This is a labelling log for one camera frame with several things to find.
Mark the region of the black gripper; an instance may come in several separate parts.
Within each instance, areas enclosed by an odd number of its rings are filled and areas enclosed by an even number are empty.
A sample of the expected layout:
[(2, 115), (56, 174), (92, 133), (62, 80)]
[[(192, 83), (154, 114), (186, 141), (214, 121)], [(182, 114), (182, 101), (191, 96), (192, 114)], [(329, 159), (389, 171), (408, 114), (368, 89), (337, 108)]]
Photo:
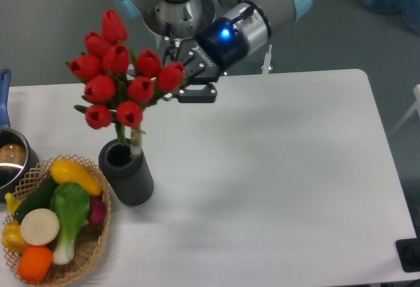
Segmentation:
[(165, 94), (162, 99), (177, 99), (179, 103), (214, 103), (217, 90), (213, 83), (249, 50), (245, 34), (237, 23), (243, 18), (221, 17), (209, 27), (189, 39), (163, 36), (157, 54), (163, 67), (173, 62), (184, 66), (185, 85), (205, 85), (202, 89), (178, 89)]

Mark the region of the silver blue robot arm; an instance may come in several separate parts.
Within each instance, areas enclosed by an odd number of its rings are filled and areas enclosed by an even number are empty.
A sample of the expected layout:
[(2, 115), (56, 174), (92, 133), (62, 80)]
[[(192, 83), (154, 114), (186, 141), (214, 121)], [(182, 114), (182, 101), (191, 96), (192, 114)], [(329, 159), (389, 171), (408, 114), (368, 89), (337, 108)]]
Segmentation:
[(298, 21), (313, 0), (112, 0), (129, 17), (142, 17), (156, 36), (163, 64), (184, 65), (184, 84), (163, 96), (212, 103), (219, 76), (284, 26)]

